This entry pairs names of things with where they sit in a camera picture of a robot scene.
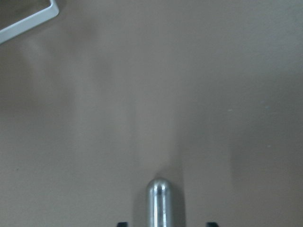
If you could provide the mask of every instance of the white metal bar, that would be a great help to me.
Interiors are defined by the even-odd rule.
[[[50,3],[49,7],[0,30],[0,44],[57,16],[59,9],[55,0],[50,0]]]

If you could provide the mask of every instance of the wall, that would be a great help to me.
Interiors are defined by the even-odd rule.
[[[301,1],[57,2],[0,46],[1,227],[144,226],[156,175],[176,227],[303,224]]]

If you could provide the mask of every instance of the rounded metal tip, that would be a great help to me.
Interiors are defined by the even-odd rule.
[[[158,191],[170,191],[171,185],[170,182],[164,178],[156,178],[149,182],[147,185],[147,190],[158,192]]]
[[[147,185],[147,227],[172,227],[171,185],[156,178]]]

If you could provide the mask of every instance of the metal rod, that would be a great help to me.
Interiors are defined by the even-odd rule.
[[[16,23],[5,27],[0,30],[0,44],[21,34],[51,18],[55,17],[59,13],[58,6],[55,0],[49,0],[50,6],[38,11]]]
[[[147,185],[147,227],[173,227],[171,185],[164,178]]]

